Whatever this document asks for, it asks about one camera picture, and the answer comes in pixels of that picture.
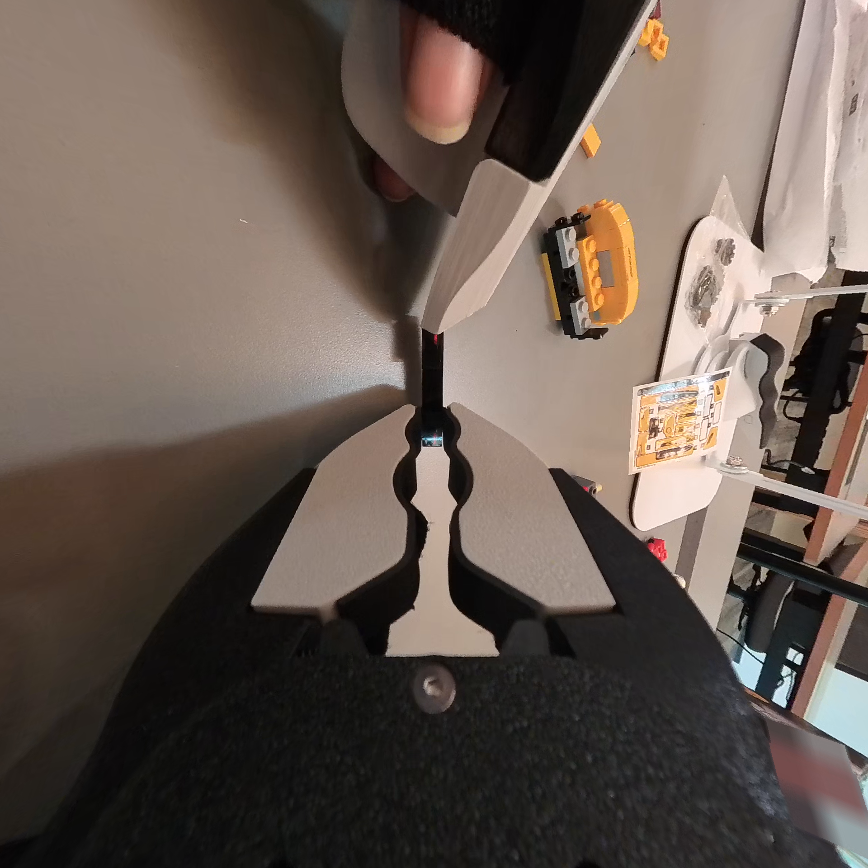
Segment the white rounded board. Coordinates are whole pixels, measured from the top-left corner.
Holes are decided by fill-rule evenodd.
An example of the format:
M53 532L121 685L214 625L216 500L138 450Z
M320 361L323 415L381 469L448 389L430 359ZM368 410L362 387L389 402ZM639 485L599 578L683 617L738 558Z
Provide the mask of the white rounded board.
M689 320L685 312L683 298L687 282L682 277L684 256L657 381L726 368L725 358L729 352L724 349L725 343L722 340L725 333L707 342L700 328ZM738 313L734 320L733 333L729 333L730 339L737 340L744 332L763 333L761 328L764 320L765 316L755 308ZM749 416L754 416L760 423L758 413L753 412L737 421L724 422L723 434L733 439L737 423ZM724 455L731 454L732 439L731 443L724 447ZM764 446L767 441L762 443L760 440L760 444ZM631 505L632 524L638 530L647 531L706 508L716 495L723 477L704 465L705 457L666 464L636 474L638 478Z

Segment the black metal bar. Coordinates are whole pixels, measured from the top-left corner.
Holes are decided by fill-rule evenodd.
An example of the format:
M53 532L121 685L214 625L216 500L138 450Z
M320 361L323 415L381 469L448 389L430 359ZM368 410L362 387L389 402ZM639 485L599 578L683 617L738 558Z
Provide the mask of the black metal bar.
M857 602L861 606L867 605L865 586L798 559L796 555L800 552L800 549L789 543L746 528L742 531L736 556L792 581L802 582L815 589Z

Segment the person's left hand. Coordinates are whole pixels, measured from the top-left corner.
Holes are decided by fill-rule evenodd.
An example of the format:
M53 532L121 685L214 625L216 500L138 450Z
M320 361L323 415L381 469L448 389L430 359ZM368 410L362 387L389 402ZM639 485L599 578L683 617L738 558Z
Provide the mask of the person's left hand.
M397 94L373 136L372 179L386 201L417 192L456 211L480 146L463 144L494 64L447 27L398 4Z

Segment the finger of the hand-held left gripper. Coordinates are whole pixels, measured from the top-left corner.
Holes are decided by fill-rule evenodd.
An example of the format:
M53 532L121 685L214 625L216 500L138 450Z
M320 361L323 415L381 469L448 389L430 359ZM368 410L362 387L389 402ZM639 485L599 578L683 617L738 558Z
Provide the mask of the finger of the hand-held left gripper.
M532 182L574 149L653 11L651 1L540 2L484 154Z
M444 332L485 307L555 187L532 182L483 154L506 88L485 90L469 131L436 144L407 123L397 2L355 2L342 52L344 105L364 141L427 201L452 215L432 277L422 328Z

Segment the wooden frame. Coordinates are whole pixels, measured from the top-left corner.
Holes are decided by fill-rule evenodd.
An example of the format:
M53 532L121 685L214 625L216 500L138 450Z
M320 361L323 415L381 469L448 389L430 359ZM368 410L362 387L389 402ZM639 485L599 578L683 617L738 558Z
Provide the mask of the wooden frame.
M850 505L866 504L866 409L856 404L841 433L826 493ZM805 561L819 566L841 552L848 555L841 577L866 590L866 520L820 509ZM830 598L792 700L791 710L797 717L808 719L822 699L858 607L836 594Z

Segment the grey chair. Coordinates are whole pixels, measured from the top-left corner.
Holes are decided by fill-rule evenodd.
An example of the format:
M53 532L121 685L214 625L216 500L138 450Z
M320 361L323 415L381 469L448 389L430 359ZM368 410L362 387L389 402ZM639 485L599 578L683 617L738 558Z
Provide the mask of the grey chair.
M762 663L771 645L780 611L792 589L792 579L771 572L745 592L742 641Z

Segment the yellow lego car section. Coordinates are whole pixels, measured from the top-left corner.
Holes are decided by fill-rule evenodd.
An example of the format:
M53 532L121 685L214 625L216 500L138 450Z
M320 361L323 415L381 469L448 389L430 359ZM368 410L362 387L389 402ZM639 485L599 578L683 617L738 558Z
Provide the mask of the yellow lego car section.
M542 268L555 321L573 340L599 340L634 311L635 234L611 200L581 206L542 236Z

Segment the yellow sticker sheet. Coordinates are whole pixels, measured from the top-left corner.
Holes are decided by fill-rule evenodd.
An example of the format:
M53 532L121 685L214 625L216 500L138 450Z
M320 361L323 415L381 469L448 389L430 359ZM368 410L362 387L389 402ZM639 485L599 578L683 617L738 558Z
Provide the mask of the yellow sticker sheet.
M717 449L731 374L727 367L635 386L628 473L703 458Z

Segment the grey part with metal rods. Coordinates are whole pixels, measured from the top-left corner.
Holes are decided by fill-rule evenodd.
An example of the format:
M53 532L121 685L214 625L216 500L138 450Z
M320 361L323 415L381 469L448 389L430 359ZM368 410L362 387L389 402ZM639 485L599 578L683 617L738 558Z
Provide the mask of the grey part with metal rods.
M753 298L743 299L734 312L755 308L764 316L773 315L778 309L795 300L820 296L864 294L866 285L844 286L837 288L812 288L805 292L773 291L761 292ZM725 333L722 337L724 349L728 350L725 367L730 371L726 387L725 408L722 422L734 422L741 417L756 412L761 424L761 442L765 443L774 432L777 422L776 405L778 389L776 376L784 362L783 346L765 333L742 333L737 340L731 340ZM724 455L723 449L731 443L731 436L718 435L718 443L703 459L704 465L725 478L745 483L753 488L784 495L800 502L819 508L830 509L844 515L866 520L867 508L841 497L801 488L785 483L760 472L750 470L744 462L733 454Z

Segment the black lego piece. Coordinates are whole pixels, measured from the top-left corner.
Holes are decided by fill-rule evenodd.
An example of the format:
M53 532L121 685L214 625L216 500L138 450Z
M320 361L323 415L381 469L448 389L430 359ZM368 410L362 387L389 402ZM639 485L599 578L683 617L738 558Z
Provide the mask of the black lego piece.
M443 447L443 334L421 329L420 435L424 448Z

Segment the black office chair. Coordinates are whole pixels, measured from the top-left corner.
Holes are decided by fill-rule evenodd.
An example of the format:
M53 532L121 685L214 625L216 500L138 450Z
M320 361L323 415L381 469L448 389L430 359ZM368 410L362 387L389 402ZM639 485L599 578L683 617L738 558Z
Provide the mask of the black office chair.
M793 481L813 472L830 419L849 410L854 377L866 359L855 347L866 324L863 293L840 295L831 308L818 311L811 320L807 338L791 362L793 373L784 384L783 416L798 425L791 464Z

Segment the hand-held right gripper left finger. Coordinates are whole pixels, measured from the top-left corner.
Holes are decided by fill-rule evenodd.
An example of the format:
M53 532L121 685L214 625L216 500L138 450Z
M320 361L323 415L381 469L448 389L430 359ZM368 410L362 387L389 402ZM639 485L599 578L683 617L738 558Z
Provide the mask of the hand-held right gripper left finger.
M420 449L418 407L406 404L332 450L313 472L253 609L347 621L365 645L387 646L419 591Z

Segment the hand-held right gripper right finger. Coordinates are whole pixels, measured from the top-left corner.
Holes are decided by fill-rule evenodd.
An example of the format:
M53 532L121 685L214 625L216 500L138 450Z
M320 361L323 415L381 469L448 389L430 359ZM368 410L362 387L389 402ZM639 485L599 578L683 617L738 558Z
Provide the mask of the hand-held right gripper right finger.
M616 602L547 465L461 404L445 409L451 601L496 646L516 623L613 613Z

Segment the clear bag of parts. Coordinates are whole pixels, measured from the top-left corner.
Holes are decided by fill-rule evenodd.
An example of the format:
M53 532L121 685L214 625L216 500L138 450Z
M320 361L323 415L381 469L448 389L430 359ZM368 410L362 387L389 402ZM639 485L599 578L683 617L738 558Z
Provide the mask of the clear bag of parts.
M683 260L683 305L704 339L733 333L736 315L771 287L765 255L751 241L723 175L710 213L690 234Z

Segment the white paper sheet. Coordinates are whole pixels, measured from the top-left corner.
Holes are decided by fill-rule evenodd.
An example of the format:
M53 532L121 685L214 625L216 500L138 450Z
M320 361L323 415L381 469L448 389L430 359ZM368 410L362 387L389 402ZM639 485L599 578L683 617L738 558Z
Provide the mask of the white paper sheet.
M867 3L809 1L763 215L776 274L818 281L867 267Z

